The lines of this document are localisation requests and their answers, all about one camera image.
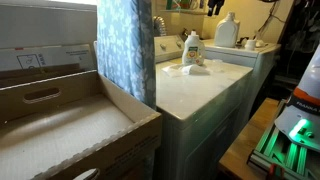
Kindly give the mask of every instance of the box handle hole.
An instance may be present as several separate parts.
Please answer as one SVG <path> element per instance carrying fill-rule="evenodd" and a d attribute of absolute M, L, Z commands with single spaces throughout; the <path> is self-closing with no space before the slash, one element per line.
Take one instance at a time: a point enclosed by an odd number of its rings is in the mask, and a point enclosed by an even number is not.
<path fill-rule="evenodd" d="M 73 180 L 96 180 L 100 175 L 100 169 L 90 169 L 86 172 L 83 172 Z"/>
<path fill-rule="evenodd" d="M 37 103 L 40 101 L 52 99 L 60 96 L 61 91 L 58 88 L 50 88 L 41 91 L 36 91 L 24 95 L 23 102 L 27 104 Z"/>

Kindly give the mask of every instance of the laundry room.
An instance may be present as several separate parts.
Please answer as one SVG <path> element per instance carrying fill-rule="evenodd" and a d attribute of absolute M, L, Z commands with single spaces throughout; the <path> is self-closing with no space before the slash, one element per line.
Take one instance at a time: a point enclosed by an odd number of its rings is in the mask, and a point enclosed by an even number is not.
<path fill-rule="evenodd" d="M 319 11 L 0 0 L 1 176 L 319 179 Z"/>

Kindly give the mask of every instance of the bottle cap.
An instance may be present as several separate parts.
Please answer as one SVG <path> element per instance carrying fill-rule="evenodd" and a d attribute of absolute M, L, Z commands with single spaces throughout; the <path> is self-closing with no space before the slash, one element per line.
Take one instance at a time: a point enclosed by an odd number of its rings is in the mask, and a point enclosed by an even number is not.
<path fill-rule="evenodd" d="M 235 18 L 235 13 L 234 12 L 228 12 L 228 14 L 227 14 L 227 17 L 226 17 L 226 20 L 231 20 L 231 21 L 233 21 L 234 20 L 234 18 Z"/>
<path fill-rule="evenodd" d="M 196 31 L 191 31 L 191 36 L 196 36 L 197 32 Z"/>

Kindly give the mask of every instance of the white bottle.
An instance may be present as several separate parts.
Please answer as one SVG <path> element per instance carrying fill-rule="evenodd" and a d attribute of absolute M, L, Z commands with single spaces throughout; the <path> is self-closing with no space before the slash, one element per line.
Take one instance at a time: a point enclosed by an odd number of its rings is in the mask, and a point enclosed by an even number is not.
<path fill-rule="evenodd" d="M 196 31 L 192 31 L 191 35 L 188 36 L 184 44 L 184 51 L 182 54 L 182 64 L 191 65 L 197 64 L 202 65 L 204 61 L 205 46 L 200 41 Z"/>
<path fill-rule="evenodd" d="M 226 18 L 221 20 L 216 28 L 214 45 L 234 48 L 236 45 L 240 22 L 234 20 L 234 12 L 228 12 Z"/>

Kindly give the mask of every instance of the window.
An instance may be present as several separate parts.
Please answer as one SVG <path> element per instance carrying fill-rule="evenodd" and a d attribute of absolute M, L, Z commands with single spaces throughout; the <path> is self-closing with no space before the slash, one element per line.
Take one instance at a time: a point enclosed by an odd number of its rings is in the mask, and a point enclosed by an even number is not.
<path fill-rule="evenodd" d="M 97 0 L 0 0 L 0 5 L 97 10 Z"/>
<path fill-rule="evenodd" d="M 57 2 L 67 2 L 67 3 L 76 3 L 76 4 L 97 5 L 97 0 L 45 0 L 45 1 L 57 1 Z"/>

